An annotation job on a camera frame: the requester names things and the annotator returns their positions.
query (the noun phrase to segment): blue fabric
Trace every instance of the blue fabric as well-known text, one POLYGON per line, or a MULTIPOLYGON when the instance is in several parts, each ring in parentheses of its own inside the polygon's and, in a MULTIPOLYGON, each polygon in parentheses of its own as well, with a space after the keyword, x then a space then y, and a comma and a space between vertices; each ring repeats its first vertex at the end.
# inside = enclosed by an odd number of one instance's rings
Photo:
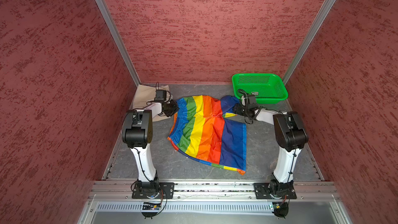
POLYGON ((220 164, 246 171, 246 125, 224 119, 220 164))
POLYGON ((229 112, 232 113, 232 110, 234 109, 234 105, 236 103, 239 103, 239 99, 230 95, 224 96, 220 100, 221 102, 221 110, 222 114, 229 112))
POLYGON ((177 145, 182 137, 182 132, 185 125, 188 123, 188 110, 187 110, 187 102, 184 98, 176 100, 178 107, 178 117, 176 122, 174 123, 174 129, 169 137, 173 140, 173 142, 177 145))

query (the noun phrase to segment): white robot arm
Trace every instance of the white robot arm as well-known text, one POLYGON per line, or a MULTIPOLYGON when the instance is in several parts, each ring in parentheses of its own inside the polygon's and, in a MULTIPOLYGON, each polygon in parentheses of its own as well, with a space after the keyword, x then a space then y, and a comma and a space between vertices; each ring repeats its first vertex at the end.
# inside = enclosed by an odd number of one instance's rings
POLYGON ((287 196, 289 199, 295 198, 293 188, 293 171, 296 165, 297 156, 301 149, 308 142, 304 125, 297 112, 278 112, 274 110, 262 109, 254 95, 248 95, 243 90, 241 104, 236 104, 234 113, 243 115, 251 122, 253 120, 263 121, 274 125, 275 137, 279 145, 278 162, 267 190, 272 198, 280 199, 287 196))
POLYGON ((133 152, 137 163, 138 179, 134 191, 137 191, 140 196, 154 198, 160 191, 159 179, 150 152, 153 133, 152 118, 161 113, 170 117, 178 110, 177 103, 172 100, 171 94, 167 99, 167 91, 157 89, 156 97, 150 105, 127 111, 122 127, 122 140, 133 152))

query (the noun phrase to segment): metal vent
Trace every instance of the metal vent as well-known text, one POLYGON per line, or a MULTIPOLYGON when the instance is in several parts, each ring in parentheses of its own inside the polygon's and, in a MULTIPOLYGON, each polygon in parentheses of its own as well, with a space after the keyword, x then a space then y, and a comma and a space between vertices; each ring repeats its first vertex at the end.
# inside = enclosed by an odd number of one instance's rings
MULTIPOLYGON (((98 212, 141 212, 142 202, 99 202, 98 212)), ((270 202, 168 202, 163 212, 272 214, 270 202)))

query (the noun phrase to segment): beige cloth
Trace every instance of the beige cloth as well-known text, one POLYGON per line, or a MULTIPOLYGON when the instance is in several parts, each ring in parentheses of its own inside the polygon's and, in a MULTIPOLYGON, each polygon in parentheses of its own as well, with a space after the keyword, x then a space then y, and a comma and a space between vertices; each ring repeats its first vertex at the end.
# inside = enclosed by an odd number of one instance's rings
MULTIPOLYGON (((169 86, 163 86, 160 87, 160 89, 164 89, 169 91, 169 86)), ((156 96, 156 87, 150 87, 150 86, 145 86, 145 85, 138 85, 137 91, 135 92, 134 99, 132 100, 132 108, 144 108, 148 104, 148 101, 152 101, 156 96)), ((152 121, 161 121, 163 119, 167 119, 169 117, 167 116, 155 116, 152 121)))

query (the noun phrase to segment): green stripe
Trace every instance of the green stripe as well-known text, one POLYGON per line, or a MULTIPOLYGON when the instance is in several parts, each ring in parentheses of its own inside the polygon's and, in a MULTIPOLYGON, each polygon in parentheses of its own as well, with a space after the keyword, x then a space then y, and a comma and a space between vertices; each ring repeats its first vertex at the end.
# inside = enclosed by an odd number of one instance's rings
POLYGON ((182 130, 182 137, 178 143, 178 147, 186 152, 189 144, 191 143, 191 133, 193 130, 193 124, 195 123, 195 114, 196 114, 196 103, 193 97, 185 97, 184 100, 187 102, 187 119, 188 123, 182 130))
POLYGON ((219 165, 219 164, 216 164, 216 163, 212 163, 211 166, 217 167, 217 168, 222 168, 222 169, 224 168, 223 165, 219 165))

